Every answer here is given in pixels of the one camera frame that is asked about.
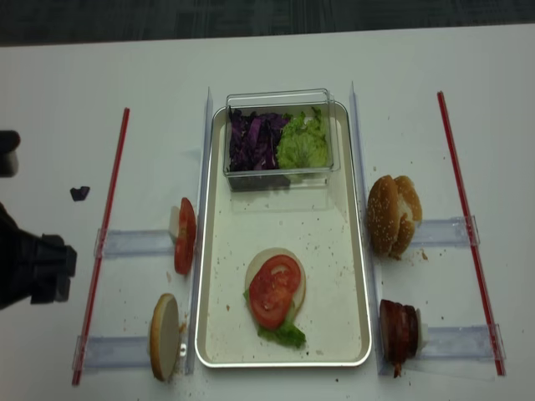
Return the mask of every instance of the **black object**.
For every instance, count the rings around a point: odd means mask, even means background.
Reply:
[[[70,195],[73,197],[73,201],[75,202],[85,201],[85,198],[87,198],[90,189],[91,188],[89,188],[88,186],[80,186],[79,190],[77,190],[76,188],[71,188]]]
[[[18,171],[15,149],[20,145],[16,131],[0,131],[0,177],[13,177]]]
[[[56,235],[22,231],[0,203],[0,309],[26,297],[31,303],[65,302],[76,251]]]

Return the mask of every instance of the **metal tray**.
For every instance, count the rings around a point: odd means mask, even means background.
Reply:
[[[324,187],[231,192],[222,172],[225,110],[212,120],[195,346],[211,368],[358,366],[371,350],[368,295],[354,185],[349,117],[334,104],[340,169]],[[243,300],[247,266],[286,247],[303,263],[307,295],[295,350],[257,336]]]

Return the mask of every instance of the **white bun slice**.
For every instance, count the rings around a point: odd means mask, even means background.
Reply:
[[[154,377],[162,382],[173,373],[178,342],[178,305],[171,294],[163,294],[150,323],[150,365]]]
[[[249,263],[249,267],[247,268],[247,273],[245,274],[245,289],[248,290],[251,286],[252,279],[257,275],[257,273],[262,268],[262,265],[271,259],[272,257],[276,255],[286,255],[290,256],[292,259],[294,259],[298,265],[299,270],[301,271],[301,282],[299,283],[299,287],[297,291],[293,294],[293,303],[295,306],[295,311],[299,310],[301,305],[303,305],[304,301],[304,294],[307,291],[307,277],[303,269],[303,264],[298,259],[295,254],[290,252],[288,249],[284,248],[269,248],[261,251],[258,253]]]

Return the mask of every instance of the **gray carpet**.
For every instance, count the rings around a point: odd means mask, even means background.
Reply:
[[[0,0],[0,44],[223,38],[534,21],[533,0]]]

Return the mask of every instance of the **green lettuce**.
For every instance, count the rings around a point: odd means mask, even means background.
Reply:
[[[249,290],[243,293],[243,297],[247,304],[249,303]],[[292,306],[286,315],[286,320],[283,324],[277,327],[275,330],[269,330],[265,327],[258,325],[258,336],[268,341],[278,343],[285,347],[301,348],[306,342],[307,337],[304,332],[299,330],[293,323],[295,318],[295,304],[292,302]]]
[[[281,169],[325,167],[327,140],[321,110],[312,107],[314,116],[306,124],[305,114],[293,118],[283,128],[277,147],[277,162]]]

